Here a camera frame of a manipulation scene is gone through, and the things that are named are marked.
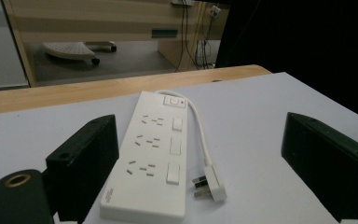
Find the electrical outlet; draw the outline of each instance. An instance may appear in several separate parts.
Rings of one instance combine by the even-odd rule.
[[[174,5],[186,5],[186,6],[194,6],[194,0],[171,0],[171,3]]]
[[[102,218],[175,223],[186,210],[187,100],[143,91],[103,192]]]
[[[211,9],[209,9],[209,14],[216,19],[221,10],[222,9],[217,6],[212,6]]]

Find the cylindrical holder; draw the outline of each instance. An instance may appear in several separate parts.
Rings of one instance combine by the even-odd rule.
[[[40,172],[23,170],[0,179],[0,223],[54,223]]]

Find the black device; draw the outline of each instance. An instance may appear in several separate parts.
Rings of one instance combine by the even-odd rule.
[[[118,159],[115,115],[93,119],[47,158],[47,169],[0,180],[0,224],[82,223]]]
[[[330,214],[358,219],[358,143],[327,124],[287,114],[282,156]]]

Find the white table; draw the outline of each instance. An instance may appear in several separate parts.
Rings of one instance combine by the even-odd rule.
[[[204,123],[227,200],[195,200],[191,179],[202,175],[198,128],[188,121],[184,223],[337,223],[281,156],[287,112],[318,119],[358,141],[358,115],[285,73],[173,89],[187,96]],[[0,114],[0,178],[46,169],[46,156],[91,119],[117,116],[119,144],[139,94]],[[99,218],[101,195],[85,223]],[[345,220],[342,223],[358,223]]]

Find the power plug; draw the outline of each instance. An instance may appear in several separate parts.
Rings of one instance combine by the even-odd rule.
[[[225,185],[217,171],[216,165],[205,166],[204,172],[205,176],[193,180],[196,189],[202,188],[202,190],[194,193],[194,197],[200,198],[202,196],[212,195],[215,202],[225,200],[227,198]]]
[[[211,9],[209,9],[209,14],[216,19],[221,10],[222,9],[217,6],[212,6]]]

